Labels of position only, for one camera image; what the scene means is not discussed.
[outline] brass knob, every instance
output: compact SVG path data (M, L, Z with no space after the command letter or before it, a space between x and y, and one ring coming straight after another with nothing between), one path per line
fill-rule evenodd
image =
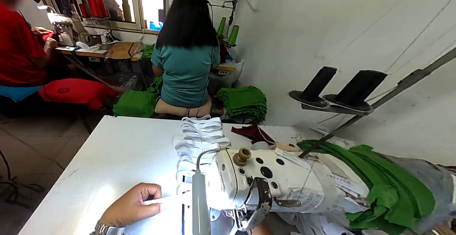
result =
M245 166L247 159L249 159L251 156L252 154L250 153L250 150L247 148L240 148L239 152L233 156L233 161L236 166L243 167Z

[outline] hand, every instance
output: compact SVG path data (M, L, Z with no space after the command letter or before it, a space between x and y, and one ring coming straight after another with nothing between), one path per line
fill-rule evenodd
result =
M107 226L125 227L160 212L161 203L143 205L143 201L153 195L161 198L162 188L153 183L140 183L117 199L101 216L100 222Z
M55 39L48 38L48 39L46 39L46 42L44 43L44 47L48 47L50 49L55 49L58 47L58 43Z
M31 31L34 33L34 34L38 34L38 35L46 35L48 33L51 33L53 32L52 30L49 30L49 29L46 29L46 28L43 28L43 27L33 27L31 29Z

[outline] red cushion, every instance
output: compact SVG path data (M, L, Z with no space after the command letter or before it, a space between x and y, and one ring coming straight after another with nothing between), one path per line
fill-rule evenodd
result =
M38 92L45 101L84 104L91 110L100 109L106 98L117 96L117 92L109 86L82 79L55 80Z

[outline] metal watch strap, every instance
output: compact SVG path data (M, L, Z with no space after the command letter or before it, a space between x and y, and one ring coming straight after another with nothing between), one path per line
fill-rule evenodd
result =
M107 226L100 223L100 220L95 225L95 235L122 235L124 230L125 227Z

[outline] plastic bag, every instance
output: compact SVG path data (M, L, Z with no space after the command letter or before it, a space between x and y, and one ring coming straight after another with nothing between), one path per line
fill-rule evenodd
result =
M215 94L220 90L220 88L231 88L233 83L238 80L242 72L242 67L244 66L244 60L239 63L227 60L227 62L223 65L234 67L236 70L227 71L228 75L223 76L218 76L212 72L209 73L209 87L211 91L215 92Z
M125 91L133 89L138 81L138 76L134 73L117 73L114 75L106 76L105 79L111 82L110 87L114 89L119 95L122 95Z

